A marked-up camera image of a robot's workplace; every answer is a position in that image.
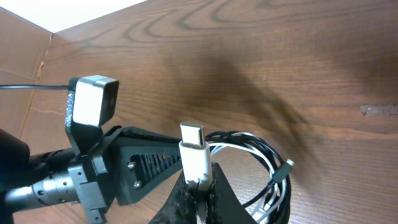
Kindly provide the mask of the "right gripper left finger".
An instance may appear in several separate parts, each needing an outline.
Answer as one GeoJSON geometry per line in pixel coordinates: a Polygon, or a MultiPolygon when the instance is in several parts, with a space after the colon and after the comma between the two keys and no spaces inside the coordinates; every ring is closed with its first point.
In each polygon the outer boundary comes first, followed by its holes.
{"type": "Polygon", "coordinates": [[[197,224],[197,195],[181,171],[169,197],[149,224],[197,224]]]}

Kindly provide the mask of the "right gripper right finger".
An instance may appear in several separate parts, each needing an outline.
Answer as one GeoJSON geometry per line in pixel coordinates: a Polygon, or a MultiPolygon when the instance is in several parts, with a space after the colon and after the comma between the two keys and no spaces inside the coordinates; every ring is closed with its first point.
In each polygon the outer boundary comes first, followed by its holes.
{"type": "Polygon", "coordinates": [[[208,191],[209,224],[256,224],[241,205],[220,165],[212,163],[213,182],[208,191]]]}

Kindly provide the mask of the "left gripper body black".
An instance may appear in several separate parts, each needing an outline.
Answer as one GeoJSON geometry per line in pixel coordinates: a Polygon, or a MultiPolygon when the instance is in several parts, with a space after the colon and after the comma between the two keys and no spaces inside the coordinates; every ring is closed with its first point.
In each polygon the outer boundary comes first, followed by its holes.
{"type": "Polygon", "coordinates": [[[115,161],[111,144],[121,131],[121,126],[112,127],[92,143],[87,152],[72,159],[68,165],[68,174],[78,202],[89,223],[106,223],[105,214],[116,196],[113,184],[115,161]]]}

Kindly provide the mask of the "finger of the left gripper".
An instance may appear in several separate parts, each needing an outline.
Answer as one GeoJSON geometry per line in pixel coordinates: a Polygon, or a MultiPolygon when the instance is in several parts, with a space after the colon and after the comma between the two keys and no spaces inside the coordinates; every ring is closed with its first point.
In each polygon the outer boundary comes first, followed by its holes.
{"type": "Polygon", "coordinates": [[[134,204],[182,169],[178,138],[136,127],[116,138],[116,198],[134,204]]]}

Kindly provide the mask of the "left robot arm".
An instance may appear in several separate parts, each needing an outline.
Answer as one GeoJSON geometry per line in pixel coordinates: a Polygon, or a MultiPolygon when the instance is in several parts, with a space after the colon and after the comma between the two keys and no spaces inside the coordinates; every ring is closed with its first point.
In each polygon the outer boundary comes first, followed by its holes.
{"type": "Polygon", "coordinates": [[[134,204],[182,168],[177,138],[121,126],[78,138],[79,149],[32,156],[26,143],[1,131],[1,223],[68,202],[79,203],[90,223],[106,223],[114,200],[134,204]]]}

